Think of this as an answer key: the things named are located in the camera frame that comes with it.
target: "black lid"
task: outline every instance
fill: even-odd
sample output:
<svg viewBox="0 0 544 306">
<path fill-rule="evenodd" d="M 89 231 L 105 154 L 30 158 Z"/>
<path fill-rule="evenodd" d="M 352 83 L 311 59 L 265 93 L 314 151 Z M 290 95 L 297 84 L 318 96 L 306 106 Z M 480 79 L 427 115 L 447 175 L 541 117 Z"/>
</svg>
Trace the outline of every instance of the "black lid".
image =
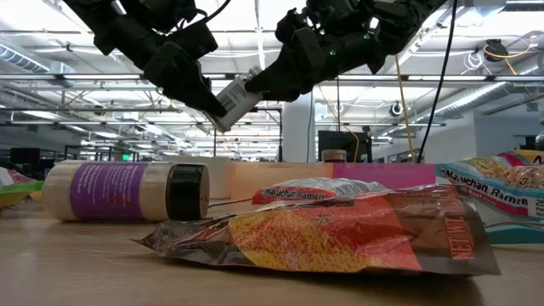
<svg viewBox="0 0 544 306">
<path fill-rule="evenodd" d="M 199 164 L 178 164 L 172 172 L 167 187 L 167 213 L 171 220 L 191 221 L 200 220 L 201 200 L 208 202 L 206 198 L 201 199 L 201 181 L 207 172 L 206 165 Z"/>
</svg>

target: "maruchan ramen package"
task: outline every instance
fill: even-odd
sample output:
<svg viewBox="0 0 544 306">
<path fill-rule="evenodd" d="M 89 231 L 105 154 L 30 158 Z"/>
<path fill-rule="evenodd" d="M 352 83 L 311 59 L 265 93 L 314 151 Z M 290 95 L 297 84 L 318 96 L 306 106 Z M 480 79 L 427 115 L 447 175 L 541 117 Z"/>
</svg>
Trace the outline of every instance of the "maruchan ramen package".
<svg viewBox="0 0 544 306">
<path fill-rule="evenodd" d="M 274 201 L 334 199 L 385 189 L 376 182 L 366 183 L 346 178 L 292 179 L 258 190 L 253 196 L 252 204 L 269 204 Z"/>
<path fill-rule="evenodd" d="M 242 215 L 168 221 L 137 242 L 162 257 L 215 266 L 500 274 L 473 199 L 459 188 L 429 185 L 276 202 Z"/>
<path fill-rule="evenodd" d="M 540 220 L 544 218 L 544 152 L 515 150 L 492 157 L 439 164 L 436 175 L 461 184 L 479 198 L 483 211 L 503 216 Z M 508 221 L 485 213 L 487 224 Z"/>
<path fill-rule="evenodd" d="M 19 204 L 23 199 L 32 193 L 42 190 L 41 181 L 0 167 L 0 211 Z"/>
</svg>

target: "yellow cable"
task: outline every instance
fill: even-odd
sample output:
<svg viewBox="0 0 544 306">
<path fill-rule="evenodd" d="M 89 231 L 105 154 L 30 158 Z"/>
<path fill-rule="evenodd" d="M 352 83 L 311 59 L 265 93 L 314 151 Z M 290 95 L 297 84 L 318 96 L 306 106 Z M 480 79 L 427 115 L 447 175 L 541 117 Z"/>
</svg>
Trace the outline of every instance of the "yellow cable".
<svg viewBox="0 0 544 306">
<path fill-rule="evenodd" d="M 507 62 L 508 64 L 508 67 L 510 68 L 510 71 L 514 74 L 514 75 L 518 75 L 518 73 L 516 72 L 515 69 L 513 69 L 513 66 L 512 66 L 512 63 L 510 63 L 510 61 L 508 59 L 505 59 L 505 61 Z M 525 91 L 527 91 L 527 94 L 529 94 L 529 96 L 536 102 L 538 103 L 538 105 L 541 106 L 541 108 L 544 108 L 544 105 L 542 105 L 542 103 L 538 100 L 538 98 L 527 88 L 527 85 L 524 85 L 524 88 L 525 88 Z"/>
<path fill-rule="evenodd" d="M 406 133 L 408 134 L 408 145 L 410 146 L 411 162 L 416 163 L 416 154 L 414 154 L 414 147 L 411 143 L 410 123 L 408 120 L 408 113 L 406 111 L 405 92 L 402 87 L 402 79 L 400 78 L 400 64 L 398 55 L 394 56 L 394 61 L 397 65 L 397 78 L 399 79 L 400 99 L 402 100 L 402 110 L 405 113 Z"/>
<path fill-rule="evenodd" d="M 325 95 L 323 94 L 323 90 L 321 90 L 321 86 L 320 85 L 317 85 L 317 88 L 320 89 L 321 91 L 321 95 L 323 96 L 323 100 L 325 101 L 326 103 L 326 107 L 329 109 L 329 111 L 332 113 L 332 115 L 334 116 L 334 118 L 337 120 L 337 122 L 340 122 L 340 119 L 338 119 L 338 116 L 337 114 L 331 109 L 331 106 L 329 105 L 329 101 L 326 100 L 325 98 Z M 348 130 L 348 132 L 350 132 L 352 135 L 354 135 L 355 139 L 357 139 L 357 145 L 355 146 L 355 157 L 354 157 L 354 162 L 357 162 L 357 155 L 359 154 L 359 145 L 360 145 L 360 140 L 359 140 L 359 137 L 357 137 L 357 134 L 356 133 L 353 133 L 348 127 L 346 126 L 343 126 L 345 129 Z"/>
<path fill-rule="evenodd" d="M 510 64 L 510 60 L 508 59 L 504 59 L 504 60 L 507 62 L 508 67 L 510 67 L 510 71 L 512 71 L 512 73 L 517 76 L 518 73 L 513 69 L 512 64 Z"/>
<path fill-rule="evenodd" d="M 487 51 L 487 47 L 489 47 L 490 45 L 485 45 L 485 46 L 484 46 L 484 52 L 487 53 L 487 54 L 489 54 L 489 55 L 491 55 L 491 56 L 494 56 L 494 57 L 496 57 L 496 58 L 498 58 L 498 59 L 513 59 L 513 58 L 517 58 L 518 56 L 521 56 L 521 55 L 526 54 L 527 52 L 529 52 L 529 50 L 531 49 L 531 46 L 530 46 L 530 45 L 531 45 L 532 43 L 533 43 L 533 38 L 530 39 L 529 47 L 527 47 L 527 49 L 526 49 L 524 52 L 522 52 L 522 53 L 520 53 L 520 54 L 515 54 L 515 55 L 498 55 L 498 54 L 493 54 L 493 53 Z"/>
</svg>

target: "wooden table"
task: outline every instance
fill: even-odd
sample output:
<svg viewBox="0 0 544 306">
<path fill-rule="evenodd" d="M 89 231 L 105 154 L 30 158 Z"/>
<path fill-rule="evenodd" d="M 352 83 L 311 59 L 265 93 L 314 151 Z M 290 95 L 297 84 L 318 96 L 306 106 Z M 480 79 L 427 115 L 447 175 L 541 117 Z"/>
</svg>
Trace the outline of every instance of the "wooden table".
<svg viewBox="0 0 544 306">
<path fill-rule="evenodd" d="M 246 204 L 210 214 L 244 211 Z M 214 269 L 131 242 L 152 224 L 62 224 L 0 212 L 0 305 L 543 305 L 544 247 L 497 246 L 503 276 L 315 275 Z"/>
</svg>

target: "plastic jar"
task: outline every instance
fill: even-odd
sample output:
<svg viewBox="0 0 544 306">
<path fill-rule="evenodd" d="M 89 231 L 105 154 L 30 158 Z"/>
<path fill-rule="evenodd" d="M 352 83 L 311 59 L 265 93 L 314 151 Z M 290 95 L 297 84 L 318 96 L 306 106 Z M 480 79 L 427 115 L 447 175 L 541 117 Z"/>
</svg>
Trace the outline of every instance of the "plastic jar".
<svg viewBox="0 0 544 306">
<path fill-rule="evenodd" d="M 346 150 L 323 150 L 321 160 L 323 162 L 347 162 L 348 153 Z"/>
<path fill-rule="evenodd" d="M 201 164 L 63 161 L 42 193 L 60 221 L 197 220 L 207 214 L 209 175 Z"/>
</svg>

